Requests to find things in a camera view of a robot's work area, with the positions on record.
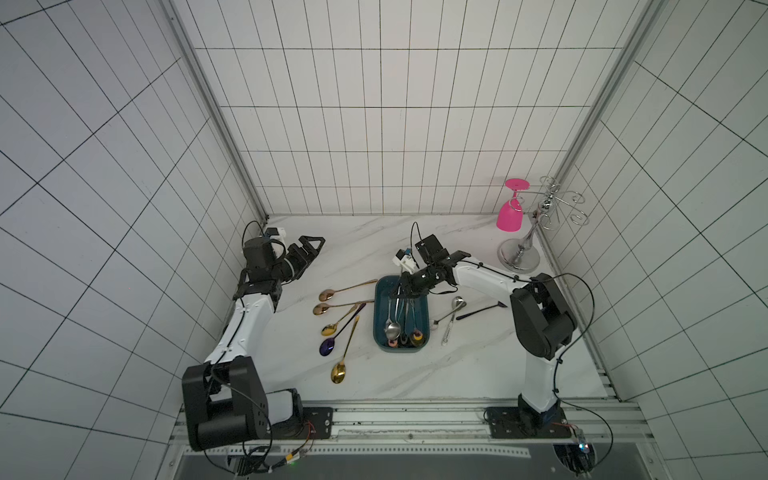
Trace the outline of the teal plastic storage box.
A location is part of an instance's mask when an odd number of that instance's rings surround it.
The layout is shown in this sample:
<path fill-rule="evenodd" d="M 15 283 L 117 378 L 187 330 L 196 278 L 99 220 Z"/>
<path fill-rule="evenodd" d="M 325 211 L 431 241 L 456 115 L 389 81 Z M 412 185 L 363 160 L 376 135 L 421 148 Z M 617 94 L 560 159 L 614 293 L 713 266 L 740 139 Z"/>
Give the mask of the teal plastic storage box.
<path fill-rule="evenodd" d="M 389 318 L 389 311 L 392 308 L 392 298 L 394 295 L 394 290 L 398 286 L 398 283 L 399 283 L 399 277 L 396 275 L 384 276 L 381 279 L 379 279 L 378 282 L 376 283 L 372 335 L 373 335 L 374 343 L 384 352 L 415 353 L 423 349 L 430 339 L 429 308 L 428 308 L 428 301 L 425 296 L 419 297 L 417 299 L 411 299 L 415 303 L 414 310 L 417 315 L 415 319 L 415 325 L 419 330 L 422 331 L 424 335 L 424 343 L 419 347 L 414 347 L 412 345 L 411 348 L 401 348 L 399 345 L 397 348 L 390 348 L 388 346 L 388 341 L 385 336 L 385 324 Z M 402 328 L 402 313 L 403 313 L 405 300 L 406 299 L 400 299 L 399 308 L 398 308 L 397 320 L 399 321 L 401 328 Z M 409 320 L 410 333 L 414 327 L 414 318 L 413 318 L 414 310 L 411 311 L 411 316 Z"/>

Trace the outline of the purple iridescent spoon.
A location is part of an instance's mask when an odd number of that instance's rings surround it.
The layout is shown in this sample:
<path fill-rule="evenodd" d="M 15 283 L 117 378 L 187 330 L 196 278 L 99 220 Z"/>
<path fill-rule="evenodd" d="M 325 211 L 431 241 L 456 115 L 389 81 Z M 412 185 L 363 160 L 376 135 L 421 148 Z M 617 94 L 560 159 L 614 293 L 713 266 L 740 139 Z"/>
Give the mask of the purple iridescent spoon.
<path fill-rule="evenodd" d="M 412 310 L 414 310 L 414 309 L 415 309 L 415 306 L 414 306 L 414 305 L 415 305 L 414 301 L 411 301 L 411 309 L 412 309 Z M 415 310 L 414 310 L 414 313 L 413 313 L 413 318 L 414 318 L 414 327 L 413 327 L 413 329 L 412 329 L 412 331 L 411 331 L 411 334 L 410 334 L 410 341 L 411 341 L 411 344 L 412 344 L 414 347 L 419 347 L 419 346 L 421 346 L 421 345 L 424 343 L 424 335 L 423 335 L 422 331 L 421 331 L 421 330 L 419 330 L 419 329 L 416 327 L 416 325 L 415 325 L 415 319 L 416 319 L 416 316 L 417 316 L 417 315 L 416 315 L 416 313 L 415 313 Z"/>

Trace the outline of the silver spoon pile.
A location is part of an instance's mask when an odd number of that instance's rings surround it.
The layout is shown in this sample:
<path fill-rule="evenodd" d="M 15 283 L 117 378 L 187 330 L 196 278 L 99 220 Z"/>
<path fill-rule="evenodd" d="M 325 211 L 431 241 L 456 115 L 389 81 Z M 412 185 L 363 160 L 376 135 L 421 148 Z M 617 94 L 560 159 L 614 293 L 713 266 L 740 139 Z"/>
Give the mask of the silver spoon pile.
<path fill-rule="evenodd" d="M 396 294 L 392 298 L 392 308 L 389 311 L 389 318 L 385 324 L 385 336 L 388 342 L 397 341 L 401 334 L 401 326 L 399 324 L 399 321 L 397 320 L 399 302 L 400 302 L 399 295 Z"/>

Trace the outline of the black spoon pile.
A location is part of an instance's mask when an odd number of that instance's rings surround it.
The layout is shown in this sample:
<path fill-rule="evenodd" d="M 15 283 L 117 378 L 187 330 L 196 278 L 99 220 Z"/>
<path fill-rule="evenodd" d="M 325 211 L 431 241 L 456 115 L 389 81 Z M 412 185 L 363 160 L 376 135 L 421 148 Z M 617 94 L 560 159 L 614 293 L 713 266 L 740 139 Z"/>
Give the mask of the black spoon pile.
<path fill-rule="evenodd" d="M 401 334 L 399 336 L 399 345 L 401 348 L 411 348 L 412 342 L 411 342 L 411 333 L 409 330 L 409 320 L 411 316 L 412 311 L 412 300 L 406 299 L 404 303 L 403 313 L 402 313 L 402 328 L 401 328 Z"/>

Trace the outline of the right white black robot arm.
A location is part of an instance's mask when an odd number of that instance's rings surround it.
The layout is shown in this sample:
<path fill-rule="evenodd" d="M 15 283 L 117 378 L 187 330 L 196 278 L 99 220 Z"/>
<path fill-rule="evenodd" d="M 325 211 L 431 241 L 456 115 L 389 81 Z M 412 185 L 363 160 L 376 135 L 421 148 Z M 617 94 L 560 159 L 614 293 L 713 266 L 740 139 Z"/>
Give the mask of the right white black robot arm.
<path fill-rule="evenodd" d="M 537 427 L 552 422 L 560 407 L 555 370 L 577 330 L 555 279 L 545 273 L 521 278 L 500 272 L 462 250 L 448 252 L 434 235 L 415 247 L 423 267 L 404 269 L 394 296 L 420 298 L 445 282 L 476 290 L 510 308 L 518 342 L 527 352 L 524 387 L 518 396 L 520 418 Z"/>

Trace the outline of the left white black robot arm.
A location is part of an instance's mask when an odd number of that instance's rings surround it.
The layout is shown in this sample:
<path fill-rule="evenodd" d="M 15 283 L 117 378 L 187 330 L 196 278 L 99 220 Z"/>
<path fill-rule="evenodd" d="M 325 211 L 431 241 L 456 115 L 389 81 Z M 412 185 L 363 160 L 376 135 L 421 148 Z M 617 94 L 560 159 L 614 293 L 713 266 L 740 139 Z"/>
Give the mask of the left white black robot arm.
<path fill-rule="evenodd" d="M 246 265 L 231 318 L 211 354 L 182 376 L 188 439 L 195 451 L 287 439 L 306 429 L 297 390 L 266 392 L 253 359 L 283 286 L 301 278 L 325 243 L 317 236 L 301 236 L 290 245 L 283 240 L 283 230 L 270 228 L 243 243 Z"/>

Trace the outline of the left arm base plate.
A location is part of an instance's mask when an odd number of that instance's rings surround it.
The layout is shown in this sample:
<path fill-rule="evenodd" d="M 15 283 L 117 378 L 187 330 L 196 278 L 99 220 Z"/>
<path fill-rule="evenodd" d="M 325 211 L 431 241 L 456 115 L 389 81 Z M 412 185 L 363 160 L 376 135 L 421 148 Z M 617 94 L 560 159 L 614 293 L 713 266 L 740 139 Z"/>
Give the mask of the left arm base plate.
<path fill-rule="evenodd" d="M 300 415 L 273 427 L 276 440 L 325 440 L 332 435 L 333 415 L 331 407 L 305 407 Z"/>

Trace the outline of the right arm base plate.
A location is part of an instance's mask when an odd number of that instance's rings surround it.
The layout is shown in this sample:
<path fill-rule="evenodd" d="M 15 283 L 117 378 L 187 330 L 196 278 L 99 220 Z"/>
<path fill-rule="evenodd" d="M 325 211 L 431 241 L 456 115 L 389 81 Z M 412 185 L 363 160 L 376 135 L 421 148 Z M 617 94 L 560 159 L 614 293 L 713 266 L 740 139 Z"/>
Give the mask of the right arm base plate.
<path fill-rule="evenodd" d="M 559 405 L 539 413 L 529 407 L 488 407 L 483 413 L 494 439 L 568 439 L 572 437 L 565 426 L 565 416 Z"/>

